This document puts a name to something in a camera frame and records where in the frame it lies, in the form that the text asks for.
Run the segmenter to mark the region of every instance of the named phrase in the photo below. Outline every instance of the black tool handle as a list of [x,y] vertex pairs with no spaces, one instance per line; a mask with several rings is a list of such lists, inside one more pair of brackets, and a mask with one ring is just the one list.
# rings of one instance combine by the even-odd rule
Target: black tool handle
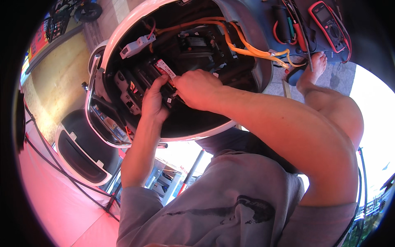
[[278,21],[277,36],[278,39],[284,43],[291,42],[291,31],[288,25],[286,7],[281,5],[272,6],[274,15]]

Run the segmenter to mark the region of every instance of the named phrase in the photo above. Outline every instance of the man's right hand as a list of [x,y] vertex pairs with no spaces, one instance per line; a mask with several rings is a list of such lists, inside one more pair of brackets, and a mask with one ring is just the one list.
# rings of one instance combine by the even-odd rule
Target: man's right hand
[[211,109],[214,98],[223,87],[217,77],[201,69],[187,71],[182,76],[176,76],[173,83],[177,88],[176,93],[187,106],[202,111]]

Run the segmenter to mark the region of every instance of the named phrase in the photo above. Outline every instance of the red sign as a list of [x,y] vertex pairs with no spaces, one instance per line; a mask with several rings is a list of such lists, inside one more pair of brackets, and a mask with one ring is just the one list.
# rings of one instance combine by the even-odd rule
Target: red sign
[[36,56],[43,47],[48,44],[47,37],[45,35],[44,22],[41,24],[37,33],[34,35],[32,43],[29,49],[29,61]]

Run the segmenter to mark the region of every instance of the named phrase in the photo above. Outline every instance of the gray t-shirt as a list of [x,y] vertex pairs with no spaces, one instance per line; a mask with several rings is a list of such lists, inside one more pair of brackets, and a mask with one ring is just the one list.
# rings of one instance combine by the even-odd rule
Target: gray t-shirt
[[301,178],[256,154],[228,152],[165,207],[156,192],[124,188],[117,246],[333,246],[356,203],[298,206]]

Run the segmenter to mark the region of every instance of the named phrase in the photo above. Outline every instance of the printed logo on shirt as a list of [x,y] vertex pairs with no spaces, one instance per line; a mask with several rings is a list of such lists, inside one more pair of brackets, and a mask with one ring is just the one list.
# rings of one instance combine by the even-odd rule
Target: printed logo on shirt
[[[231,221],[232,219],[235,219],[235,209],[238,205],[243,205],[245,207],[248,207],[254,211],[254,215],[252,216],[252,219],[248,220],[245,222],[245,224],[258,224],[262,223],[265,221],[271,220],[275,213],[276,210],[270,203],[267,201],[261,200],[261,199],[255,199],[251,198],[249,196],[243,196],[240,195],[237,197],[235,205],[231,207],[213,207],[213,208],[207,208],[207,209],[188,209],[185,211],[178,211],[175,213],[167,213],[166,215],[174,216],[174,215],[183,215],[186,213],[190,213],[193,215],[198,215],[198,216],[208,216],[208,215],[215,215],[215,216],[220,216],[220,217],[227,217],[233,215],[233,217],[230,217],[229,220]],[[225,224],[225,220],[222,220],[220,222],[221,225]]]

